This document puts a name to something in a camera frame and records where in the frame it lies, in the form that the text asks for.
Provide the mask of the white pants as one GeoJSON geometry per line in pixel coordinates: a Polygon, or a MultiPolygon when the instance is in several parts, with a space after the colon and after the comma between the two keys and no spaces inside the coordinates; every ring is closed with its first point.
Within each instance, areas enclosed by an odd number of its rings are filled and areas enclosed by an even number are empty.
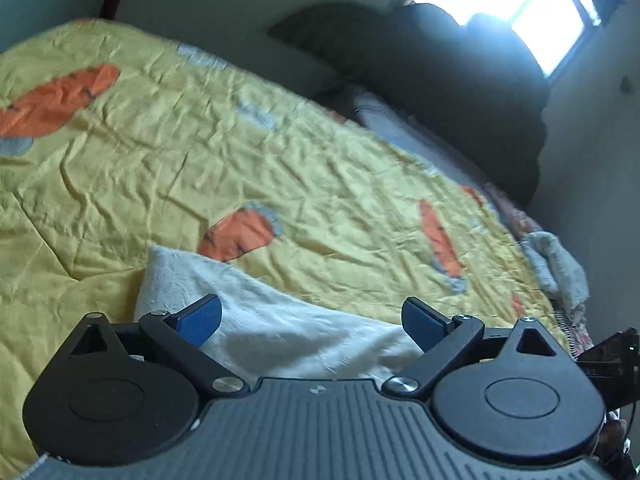
{"type": "Polygon", "coordinates": [[[307,304],[228,264],[154,245],[134,317],[176,313],[207,294],[221,323],[196,348],[249,384],[261,377],[371,378],[382,384],[421,356],[401,326],[307,304]]]}

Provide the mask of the white fluffy blanket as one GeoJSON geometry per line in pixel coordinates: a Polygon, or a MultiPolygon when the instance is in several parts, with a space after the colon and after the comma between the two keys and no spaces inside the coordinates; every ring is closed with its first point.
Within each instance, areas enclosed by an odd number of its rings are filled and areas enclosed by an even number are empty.
{"type": "Polygon", "coordinates": [[[535,231],[525,235],[520,245],[539,288],[548,298],[568,314],[585,305],[590,297],[586,272],[559,237],[535,231]]]}

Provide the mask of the yellow carrot print quilt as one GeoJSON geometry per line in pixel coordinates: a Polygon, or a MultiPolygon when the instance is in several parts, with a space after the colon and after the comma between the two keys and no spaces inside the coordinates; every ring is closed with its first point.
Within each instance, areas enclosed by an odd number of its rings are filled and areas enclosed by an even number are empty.
{"type": "Polygon", "coordinates": [[[32,383],[85,313],[132,317],[153,245],[379,321],[418,296],[562,336],[477,185],[219,58],[71,22],[1,57],[3,478],[34,457],[32,383]]]}

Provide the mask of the grey pillow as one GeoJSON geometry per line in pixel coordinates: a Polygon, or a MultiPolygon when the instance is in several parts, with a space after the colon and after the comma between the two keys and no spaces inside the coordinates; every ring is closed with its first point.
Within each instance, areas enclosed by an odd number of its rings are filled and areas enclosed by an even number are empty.
{"type": "Polygon", "coordinates": [[[406,119],[371,92],[361,92],[352,99],[350,118],[381,139],[433,164],[445,176],[475,188],[490,200],[484,172],[453,146],[411,118],[406,119]]]}

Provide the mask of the dark upholstered headboard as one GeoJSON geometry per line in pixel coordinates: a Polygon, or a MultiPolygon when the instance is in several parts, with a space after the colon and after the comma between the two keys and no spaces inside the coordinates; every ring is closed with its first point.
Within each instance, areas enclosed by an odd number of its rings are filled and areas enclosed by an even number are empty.
{"type": "Polygon", "coordinates": [[[510,25],[464,25],[434,4],[383,12],[351,2],[307,6],[270,37],[325,62],[437,134],[522,206],[540,180],[546,76],[510,25]]]}

